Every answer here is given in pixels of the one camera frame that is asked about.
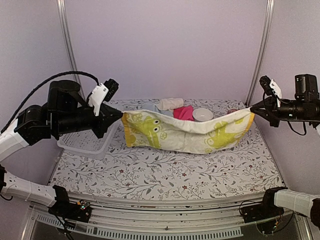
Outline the green crocodile pattern towel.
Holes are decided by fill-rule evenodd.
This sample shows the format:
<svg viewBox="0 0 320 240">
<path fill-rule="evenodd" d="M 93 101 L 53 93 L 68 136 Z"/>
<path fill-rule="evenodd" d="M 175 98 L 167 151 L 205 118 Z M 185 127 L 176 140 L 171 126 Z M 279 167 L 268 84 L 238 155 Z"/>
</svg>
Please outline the green crocodile pattern towel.
<svg viewBox="0 0 320 240">
<path fill-rule="evenodd" d="M 205 121 L 176 119 L 146 109 L 125 111 L 121 118 L 128 147 L 151 147 L 191 154 L 210 154 L 237 145 L 249 131 L 249 108 Z"/>
</svg>

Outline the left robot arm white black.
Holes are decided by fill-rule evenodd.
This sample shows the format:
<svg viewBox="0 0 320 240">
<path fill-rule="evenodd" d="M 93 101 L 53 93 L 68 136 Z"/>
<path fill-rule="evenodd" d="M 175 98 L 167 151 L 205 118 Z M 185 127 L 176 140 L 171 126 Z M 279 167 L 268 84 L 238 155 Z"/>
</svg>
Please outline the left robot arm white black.
<svg viewBox="0 0 320 240">
<path fill-rule="evenodd" d="M 99 83 L 84 100 L 77 82 L 51 82 L 47 103 L 26 108 L 1 134 L 0 159 L 4 160 L 44 139 L 54 137 L 59 140 L 64 134 L 91 130 L 101 139 L 108 128 L 123 116 L 120 110 L 106 104 L 118 88 L 119 84 L 109 79 Z M 88 201 L 70 202 L 64 187 L 28 181 L 11 174 L 4 167 L 0 168 L 0 192 L 44 205 L 50 214 L 63 219 L 87 223 L 92 212 Z"/>
</svg>

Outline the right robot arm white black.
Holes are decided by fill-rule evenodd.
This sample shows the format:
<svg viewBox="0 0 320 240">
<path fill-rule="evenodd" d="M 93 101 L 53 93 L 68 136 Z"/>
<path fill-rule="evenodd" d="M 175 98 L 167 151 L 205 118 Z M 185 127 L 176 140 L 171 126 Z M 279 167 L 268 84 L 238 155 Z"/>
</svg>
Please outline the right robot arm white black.
<svg viewBox="0 0 320 240">
<path fill-rule="evenodd" d="M 267 120 L 270 126 L 277 128 L 281 121 L 290 126 L 301 122 L 320 129 L 320 93 L 317 77 L 312 74 L 299 74 L 294 77 L 294 99 L 284 99 L 281 88 L 268 76 L 259 80 L 263 88 L 262 101 L 252 105 L 250 111 Z M 269 188 L 264 192 L 260 203 L 253 203 L 239 209 L 243 220 L 260 221 L 284 214 L 285 209 L 307 217 L 314 226 L 320 225 L 319 195 L 297 192 L 287 187 Z"/>
</svg>

